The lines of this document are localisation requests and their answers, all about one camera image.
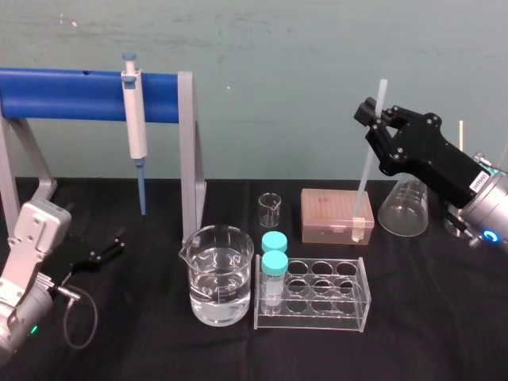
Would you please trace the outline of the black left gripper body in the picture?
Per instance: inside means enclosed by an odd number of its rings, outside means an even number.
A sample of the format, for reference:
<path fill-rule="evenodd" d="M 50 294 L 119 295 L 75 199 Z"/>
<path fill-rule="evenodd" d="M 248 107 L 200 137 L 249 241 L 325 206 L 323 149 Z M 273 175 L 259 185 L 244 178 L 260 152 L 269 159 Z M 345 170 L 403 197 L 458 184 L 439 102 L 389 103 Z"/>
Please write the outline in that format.
<path fill-rule="evenodd" d="M 69 234 L 55 251 L 55 284 L 63 286 L 80 272 L 97 272 L 102 266 L 99 251 L 83 238 Z"/>

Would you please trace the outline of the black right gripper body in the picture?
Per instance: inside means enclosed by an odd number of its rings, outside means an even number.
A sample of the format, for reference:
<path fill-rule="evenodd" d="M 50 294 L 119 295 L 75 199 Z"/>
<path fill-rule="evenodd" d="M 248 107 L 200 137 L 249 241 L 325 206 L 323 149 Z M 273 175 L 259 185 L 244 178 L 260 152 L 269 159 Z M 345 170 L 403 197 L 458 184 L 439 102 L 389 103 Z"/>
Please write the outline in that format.
<path fill-rule="evenodd" d="M 396 161 L 388 164 L 379 161 L 381 172 L 411 174 L 458 208 L 478 194 L 472 186 L 480 176 L 488 174 L 443 137 L 440 117 L 415 113 L 415 119 L 394 129 L 397 133 L 391 137 Z"/>

